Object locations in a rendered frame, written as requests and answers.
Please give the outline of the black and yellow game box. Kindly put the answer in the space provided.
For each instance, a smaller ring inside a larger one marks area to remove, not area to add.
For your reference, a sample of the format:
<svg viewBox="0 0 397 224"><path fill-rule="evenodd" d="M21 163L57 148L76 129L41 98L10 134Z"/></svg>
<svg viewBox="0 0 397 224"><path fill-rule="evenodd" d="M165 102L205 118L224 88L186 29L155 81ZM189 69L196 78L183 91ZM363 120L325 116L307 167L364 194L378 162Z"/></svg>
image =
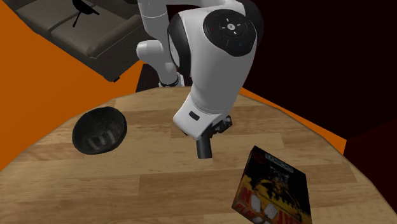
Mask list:
<svg viewBox="0 0 397 224"><path fill-rule="evenodd" d="M254 146L232 209L252 224L312 224L307 177Z"/></svg>

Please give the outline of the black bowl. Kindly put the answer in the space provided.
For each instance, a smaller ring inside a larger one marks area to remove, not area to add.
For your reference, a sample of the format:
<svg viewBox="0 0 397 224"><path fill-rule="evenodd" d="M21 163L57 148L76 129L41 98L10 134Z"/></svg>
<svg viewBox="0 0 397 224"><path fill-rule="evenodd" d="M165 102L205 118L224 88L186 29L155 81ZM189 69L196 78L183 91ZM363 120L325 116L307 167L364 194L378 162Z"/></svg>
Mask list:
<svg viewBox="0 0 397 224"><path fill-rule="evenodd" d="M84 113L72 131L73 146L86 155L113 151L127 134L123 113L111 106L95 108Z"/></svg>

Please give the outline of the dark grey sofa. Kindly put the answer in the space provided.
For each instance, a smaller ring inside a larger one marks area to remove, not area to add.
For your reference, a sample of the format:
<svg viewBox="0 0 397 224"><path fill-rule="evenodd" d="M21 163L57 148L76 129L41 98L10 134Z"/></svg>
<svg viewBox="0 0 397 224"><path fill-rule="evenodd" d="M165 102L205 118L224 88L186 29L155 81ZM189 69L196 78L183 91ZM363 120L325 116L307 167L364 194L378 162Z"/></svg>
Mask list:
<svg viewBox="0 0 397 224"><path fill-rule="evenodd" d="M94 13L79 13L73 0L3 0L33 32L108 81L138 60L137 44L150 40L136 0L83 0Z"/></svg>

